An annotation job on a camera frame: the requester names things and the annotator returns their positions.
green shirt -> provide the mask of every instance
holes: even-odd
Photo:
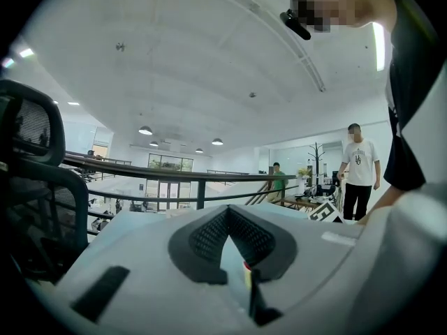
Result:
[[[282,171],[275,172],[273,175],[285,175]],[[273,189],[281,190],[283,188],[283,183],[288,184],[288,180],[274,180]]]

black pants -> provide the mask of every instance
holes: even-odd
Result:
[[[356,186],[346,184],[343,208],[343,217],[345,220],[352,220],[356,201],[356,220],[360,220],[366,214],[366,206],[368,205],[369,197],[371,195],[371,189],[372,186]]]

man in white t-shirt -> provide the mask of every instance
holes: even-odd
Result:
[[[354,205],[357,202],[356,220],[358,221],[366,214],[372,185],[374,185],[374,190],[380,187],[380,161],[374,144],[362,137],[362,131],[358,124],[351,124],[348,127],[348,132],[353,142],[344,151],[337,177],[341,183],[342,174],[346,166],[350,164],[343,216],[345,220],[352,220]],[[375,183],[372,164],[376,170]]]

white t-shirt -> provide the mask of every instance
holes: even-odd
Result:
[[[349,164],[348,184],[356,186],[372,186],[374,183],[374,161],[378,161],[374,144],[364,139],[362,142],[352,142],[346,147],[343,163]]]

black chair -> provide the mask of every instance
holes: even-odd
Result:
[[[0,96],[20,104],[14,125],[0,124],[13,156],[3,173],[9,251],[24,276],[55,282],[88,245],[88,190],[58,167],[64,127],[52,99],[10,80],[0,81]]]

